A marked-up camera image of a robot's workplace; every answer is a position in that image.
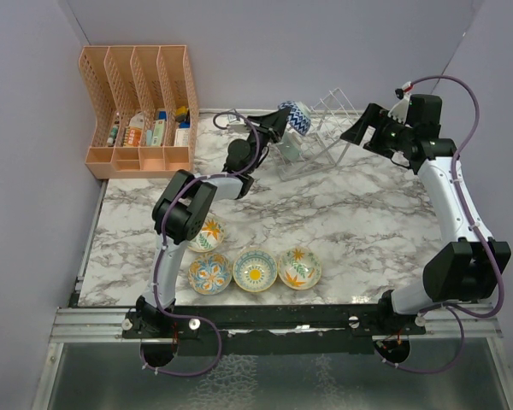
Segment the blue orange floral bowl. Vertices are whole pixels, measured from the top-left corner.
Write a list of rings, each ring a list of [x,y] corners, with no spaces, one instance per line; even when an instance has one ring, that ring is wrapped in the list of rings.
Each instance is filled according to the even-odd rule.
[[[190,286],[201,295],[221,293],[232,278],[232,262],[225,255],[216,252],[198,256],[188,270]]]

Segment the aluminium frame rail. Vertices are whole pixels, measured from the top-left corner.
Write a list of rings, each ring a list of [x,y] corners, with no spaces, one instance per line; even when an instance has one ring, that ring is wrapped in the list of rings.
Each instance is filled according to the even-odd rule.
[[[211,320],[231,334],[270,331],[274,334],[346,330],[355,337],[501,337],[497,319],[477,319],[455,311],[437,309],[422,318],[409,316],[386,328],[378,323],[371,304],[178,306],[178,315]],[[161,340],[164,331],[144,330],[133,308],[64,308],[56,313],[50,340],[53,343],[109,342],[123,339]]]

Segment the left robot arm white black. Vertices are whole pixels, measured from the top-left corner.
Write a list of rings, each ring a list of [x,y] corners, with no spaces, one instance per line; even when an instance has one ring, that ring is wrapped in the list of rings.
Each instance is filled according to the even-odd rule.
[[[246,138],[236,138],[227,146],[227,157],[218,173],[197,176],[184,169],[170,179],[157,200],[152,219],[157,234],[153,271],[147,288],[136,301],[136,311],[144,313],[142,326],[153,337],[171,329],[176,280],[188,243],[203,228],[211,205],[221,200],[245,197],[271,144],[277,144],[288,125],[290,108],[270,114],[243,116],[236,110],[214,116],[233,116],[249,130]]]

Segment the small dark bottle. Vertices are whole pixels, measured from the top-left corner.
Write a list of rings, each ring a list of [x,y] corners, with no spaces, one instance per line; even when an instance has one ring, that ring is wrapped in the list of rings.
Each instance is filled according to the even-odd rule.
[[[107,146],[108,147],[113,147],[115,145],[115,140],[117,138],[119,128],[120,128],[120,122],[118,120],[116,120],[109,131],[109,135],[107,138]]]

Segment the white bowl orange leaves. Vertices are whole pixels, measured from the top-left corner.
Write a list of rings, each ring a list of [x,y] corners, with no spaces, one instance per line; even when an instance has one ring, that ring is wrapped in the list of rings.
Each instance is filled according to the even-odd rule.
[[[294,290],[309,290],[321,279],[322,265],[316,253],[304,247],[284,251],[278,260],[280,280]]]

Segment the white bowl orange flower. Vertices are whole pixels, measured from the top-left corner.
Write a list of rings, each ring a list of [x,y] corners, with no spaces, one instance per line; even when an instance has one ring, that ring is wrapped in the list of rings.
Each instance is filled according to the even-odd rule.
[[[199,233],[189,242],[188,249],[198,253],[210,252],[216,249],[225,237],[224,223],[210,214],[206,217]]]

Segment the orange white box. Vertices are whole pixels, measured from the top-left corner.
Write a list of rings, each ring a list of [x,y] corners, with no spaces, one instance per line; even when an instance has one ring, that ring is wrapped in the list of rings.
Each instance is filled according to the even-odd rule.
[[[128,122],[123,139],[124,147],[138,147],[144,129],[144,114],[137,112]]]

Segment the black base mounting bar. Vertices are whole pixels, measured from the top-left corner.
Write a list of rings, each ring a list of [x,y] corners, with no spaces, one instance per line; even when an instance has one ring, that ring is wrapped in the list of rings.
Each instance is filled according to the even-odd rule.
[[[375,304],[176,306],[172,316],[137,305],[122,336],[172,344],[181,355],[372,354],[374,337],[420,336],[413,315],[382,315]]]

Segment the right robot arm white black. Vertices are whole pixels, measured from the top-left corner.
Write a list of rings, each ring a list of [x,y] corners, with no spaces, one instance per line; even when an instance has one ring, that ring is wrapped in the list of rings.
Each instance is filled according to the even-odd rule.
[[[370,103],[341,139],[391,159],[399,153],[422,182],[439,222],[442,248],[423,268],[422,278],[388,291],[388,306],[375,314],[377,327],[394,334],[406,315],[447,302],[477,302],[499,293],[498,280],[510,257],[482,222],[463,181],[457,146],[441,138],[440,97],[407,95],[392,109]]]

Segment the white card box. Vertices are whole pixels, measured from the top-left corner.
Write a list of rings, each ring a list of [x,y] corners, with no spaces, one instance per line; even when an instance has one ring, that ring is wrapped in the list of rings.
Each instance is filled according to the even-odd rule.
[[[190,142],[191,127],[189,124],[182,122],[179,124],[175,132],[174,146],[187,147]]]

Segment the yellow black toy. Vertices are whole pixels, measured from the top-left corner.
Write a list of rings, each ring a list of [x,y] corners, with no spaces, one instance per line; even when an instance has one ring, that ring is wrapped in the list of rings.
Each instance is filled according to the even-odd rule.
[[[176,109],[174,114],[175,121],[178,123],[190,122],[190,109],[187,106],[181,106]]]

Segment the peach plastic file organizer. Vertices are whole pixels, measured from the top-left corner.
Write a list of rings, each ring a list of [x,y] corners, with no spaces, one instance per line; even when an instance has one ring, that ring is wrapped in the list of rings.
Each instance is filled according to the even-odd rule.
[[[198,133],[199,106],[192,65],[184,45],[93,45],[83,48],[79,70],[96,115],[96,126],[85,164],[97,179],[165,178],[180,169],[192,170]],[[190,109],[190,142],[175,147],[177,108]],[[144,114],[138,147],[124,147],[129,120]],[[118,120],[115,145],[107,146]],[[146,132],[165,120],[162,145],[148,147]]]

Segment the mint green box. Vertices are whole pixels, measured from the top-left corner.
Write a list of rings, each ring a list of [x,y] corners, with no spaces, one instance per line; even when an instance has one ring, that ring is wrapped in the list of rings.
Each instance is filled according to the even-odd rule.
[[[152,127],[146,132],[146,145],[148,147],[159,147],[162,145],[166,130],[165,120],[155,120]]]

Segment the teal green bowl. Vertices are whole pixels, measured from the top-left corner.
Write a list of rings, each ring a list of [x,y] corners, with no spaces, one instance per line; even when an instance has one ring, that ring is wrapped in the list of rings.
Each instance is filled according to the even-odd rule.
[[[300,157],[301,144],[298,142],[297,135],[291,132],[283,134],[281,141],[276,144],[276,148],[281,156],[289,162],[296,162]]]

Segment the blue yellow sun bowl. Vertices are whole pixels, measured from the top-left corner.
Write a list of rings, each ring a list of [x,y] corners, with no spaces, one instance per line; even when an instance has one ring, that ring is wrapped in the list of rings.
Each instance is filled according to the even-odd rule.
[[[277,277],[277,261],[265,249],[244,249],[233,263],[233,280],[246,292],[265,291],[274,284]]]

